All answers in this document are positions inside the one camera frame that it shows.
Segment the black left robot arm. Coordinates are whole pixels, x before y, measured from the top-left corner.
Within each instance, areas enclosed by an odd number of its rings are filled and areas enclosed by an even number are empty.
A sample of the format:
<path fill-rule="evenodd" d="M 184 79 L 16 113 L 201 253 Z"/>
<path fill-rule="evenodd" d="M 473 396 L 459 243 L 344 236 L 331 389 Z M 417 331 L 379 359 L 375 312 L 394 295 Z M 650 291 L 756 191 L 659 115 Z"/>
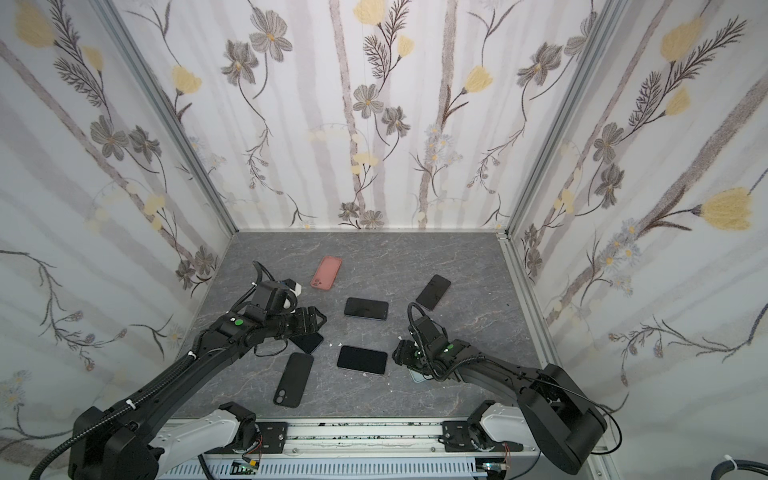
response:
<path fill-rule="evenodd" d="M 326 321 L 316 307 L 299 306 L 294 291 L 281 282 L 252 285 L 185 355 L 148 384 L 106 410 L 91 407 L 82 413 L 71 437 L 33 468 L 31 478 L 41 478 L 63 454 L 69 456 L 72 479 L 156 478 L 166 450 L 151 443 L 193 394 L 265 339 L 312 334 Z"/>

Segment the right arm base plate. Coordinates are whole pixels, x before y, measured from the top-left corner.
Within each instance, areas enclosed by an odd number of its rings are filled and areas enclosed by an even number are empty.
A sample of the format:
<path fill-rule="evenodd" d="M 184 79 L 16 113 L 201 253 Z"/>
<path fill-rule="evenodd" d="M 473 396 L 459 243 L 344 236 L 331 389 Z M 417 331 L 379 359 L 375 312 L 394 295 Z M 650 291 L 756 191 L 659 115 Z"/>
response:
<path fill-rule="evenodd" d="M 481 428 L 478 422 L 446 420 L 441 423 L 439 442 L 449 453 L 522 452 L 524 446 L 515 442 L 498 442 Z"/>

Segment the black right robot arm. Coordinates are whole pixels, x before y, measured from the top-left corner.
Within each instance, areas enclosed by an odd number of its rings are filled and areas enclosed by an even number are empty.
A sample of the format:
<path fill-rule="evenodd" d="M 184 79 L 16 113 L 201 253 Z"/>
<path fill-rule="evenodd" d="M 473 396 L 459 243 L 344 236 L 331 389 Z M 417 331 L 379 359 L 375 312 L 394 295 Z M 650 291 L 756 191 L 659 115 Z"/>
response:
<path fill-rule="evenodd" d="M 393 361 L 431 380 L 476 385 L 500 398 L 475 411 L 469 422 L 478 445 L 512 442 L 534 445 L 558 469 L 579 473 L 613 420 L 609 409 L 587 397 L 561 367 L 524 367 L 449 339 L 447 331 L 423 315 L 409 321 Z"/>

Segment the light blue phone case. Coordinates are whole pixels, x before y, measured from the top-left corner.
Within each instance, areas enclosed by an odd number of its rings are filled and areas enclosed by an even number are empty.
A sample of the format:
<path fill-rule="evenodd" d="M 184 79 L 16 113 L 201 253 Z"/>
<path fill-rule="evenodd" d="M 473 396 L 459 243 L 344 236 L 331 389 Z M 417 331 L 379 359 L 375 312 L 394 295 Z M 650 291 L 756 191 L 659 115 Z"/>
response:
<path fill-rule="evenodd" d="M 427 381 L 427 378 L 417 371 L 408 370 L 408 372 L 415 383 L 423 383 Z"/>

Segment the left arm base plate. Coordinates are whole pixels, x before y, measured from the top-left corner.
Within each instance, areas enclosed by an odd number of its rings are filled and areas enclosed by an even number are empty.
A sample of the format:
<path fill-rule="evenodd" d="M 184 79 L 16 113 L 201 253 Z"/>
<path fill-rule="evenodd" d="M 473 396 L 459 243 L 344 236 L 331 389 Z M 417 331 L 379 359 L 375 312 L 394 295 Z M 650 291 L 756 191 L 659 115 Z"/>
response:
<path fill-rule="evenodd" d="M 240 426 L 234 439 L 219 451 L 227 454 L 281 454 L 287 439 L 287 422 L 253 422 Z"/>

